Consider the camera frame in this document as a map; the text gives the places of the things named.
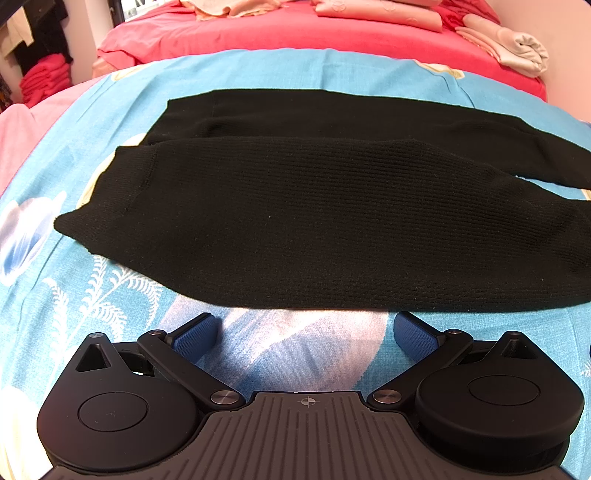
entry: pink blanket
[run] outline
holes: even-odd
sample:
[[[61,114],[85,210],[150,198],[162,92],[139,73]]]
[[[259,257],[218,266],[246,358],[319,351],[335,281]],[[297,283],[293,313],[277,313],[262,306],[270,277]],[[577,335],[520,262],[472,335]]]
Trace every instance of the pink blanket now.
[[[120,70],[154,60],[222,50],[334,48],[441,63],[497,80],[545,100],[544,84],[499,65],[489,54],[449,30],[435,33],[406,25],[318,17],[308,1],[290,2],[257,17],[195,21],[195,13],[169,2],[111,30],[99,57]]]
[[[29,109],[15,103],[0,115],[0,195],[43,135],[98,80],[81,83]]]
[[[441,16],[429,8],[390,0],[311,0],[319,17],[358,18],[440,32]]]

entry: folded clothes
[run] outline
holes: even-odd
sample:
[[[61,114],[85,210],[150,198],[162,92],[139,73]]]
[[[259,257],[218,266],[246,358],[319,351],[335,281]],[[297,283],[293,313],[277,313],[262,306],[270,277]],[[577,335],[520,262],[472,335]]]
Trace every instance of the folded clothes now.
[[[311,0],[319,17],[356,18],[441,32],[441,16],[428,8],[390,0]]]
[[[26,87],[21,87],[22,95],[23,97],[26,97],[37,90],[52,90],[55,88],[56,85],[60,85],[65,81],[71,83],[69,72],[55,79],[39,80],[35,82],[35,85],[27,85]]]
[[[217,90],[170,100],[143,144],[218,136],[418,140],[511,175],[591,188],[591,152],[522,119],[324,90]]]
[[[54,226],[215,305],[512,312],[591,300],[591,202],[414,140],[119,147],[90,202]]]
[[[443,0],[433,9],[441,15],[443,27],[454,30],[456,27],[464,27],[464,17],[467,14],[480,15],[496,24],[501,20],[486,0]]]
[[[57,79],[59,81],[62,80],[64,77],[68,76],[69,74],[70,66],[65,62],[61,67],[58,67],[53,70],[44,70],[42,72],[37,71],[33,74],[29,72],[22,78],[21,89],[35,88],[48,80],[55,81]]]
[[[70,65],[61,53],[41,59],[22,78],[22,99],[29,108],[72,86]]]
[[[398,3],[416,5],[418,7],[434,7],[441,3],[441,0],[398,0]]]
[[[515,32],[473,14],[464,17],[464,24],[465,27],[457,27],[456,31],[468,40],[475,37],[487,44],[499,57],[500,64],[529,77],[537,77],[548,69],[548,51],[532,35]]]
[[[29,77],[29,75],[33,76],[37,73],[47,75],[49,72],[60,68],[65,62],[66,59],[61,53],[52,53],[39,60],[32,68],[30,68],[23,79]]]
[[[198,20],[261,15],[281,7],[281,0],[181,0]]]
[[[51,95],[61,92],[62,90],[66,90],[67,88],[72,86],[72,82],[69,78],[62,80],[61,82],[53,85],[52,87],[46,89],[40,89],[33,91],[32,94],[23,97],[23,103],[25,103],[29,108],[32,108],[42,100],[50,97]]]

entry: beige cloth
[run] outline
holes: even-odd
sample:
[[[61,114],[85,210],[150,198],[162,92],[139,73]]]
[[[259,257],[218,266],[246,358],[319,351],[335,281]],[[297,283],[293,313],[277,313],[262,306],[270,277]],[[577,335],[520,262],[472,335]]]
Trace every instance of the beige cloth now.
[[[441,15],[433,10],[390,0],[311,0],[319,17],[356,18],[443,30]]]
[[[548,69],[548,51],[532,35],[501,27],[486,18],[467,14],[456,32],[490,53],[500,64],[535,78]]]
[[[181,0],[181,3],[195,11],[197,20],[262,15],[281,7],[281,0]]]
[[[23,7],[0,27],[0,53],[6,57],[22,41],[27,47],[33,43],[33,33]]]

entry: red blanket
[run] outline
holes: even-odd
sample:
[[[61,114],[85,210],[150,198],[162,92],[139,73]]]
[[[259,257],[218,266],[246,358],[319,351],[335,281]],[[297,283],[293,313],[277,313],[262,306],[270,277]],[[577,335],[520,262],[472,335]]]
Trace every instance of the red blanket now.
[[[169,2],[111,30],[98,55],[116,69],[154,60],[245,48],[334,48],[441,63],[546,98],[544,84],[499,65],[479,47],[449,30],[435,33],[407,25],[318,17],[307,1],[290,2],[265,15],[197,22],[195,13]]]

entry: bed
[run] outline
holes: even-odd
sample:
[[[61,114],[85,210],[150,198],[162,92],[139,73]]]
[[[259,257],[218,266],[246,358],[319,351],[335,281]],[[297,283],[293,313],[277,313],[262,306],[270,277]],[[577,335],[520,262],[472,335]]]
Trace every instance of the bed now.
[[[197,22],[195,14],[169,2],[109,32],[98,49],[98,74],[154,60],[234,48],[334,48],[416,59],[477,73],[546,100],[544,83],[499,65],[479,47],[450,30],[435,33],[406,25],[318,17],[306,0],[265,15]]]
[[[138,61],[20,112],[29,114],[22,116],[29,125],[35,120],[37,133],[1,170],[6,185],[0,197],[1,475],[38,479],[50,467],[35,418],[60,371],[91,332],[103,331],[115,342],[133,341],[148,329],[171,331],[201,312],[212,312],[223,320],[223,335],[200,366],[246,398],[255,390],[354,389],[367,395],[412,363],[394,341],[396,312],[210,305],[90,255],[53,229],[57,215],[90,196],[115,148],[137,145],[169,99],[215,89],[290,88],[431,100],[515,115],[591,150],[587,124],[539,95],[469,69],[442,66],[441,60],[436,66],[425,63],[435,55],[415,61],[298,47],[249,46]],[[6,152],[16,149],[11,126],[6,122],[1,131],[7,165]],[[591,200],[586,190],[535,183],[565,198]],[[591,398],[591,304],[503,314],[415,313],[440,330],[459,328],[481,340],[520,330]],[[591,475],[590,436],[586,408],[563,463],[577,479]]]

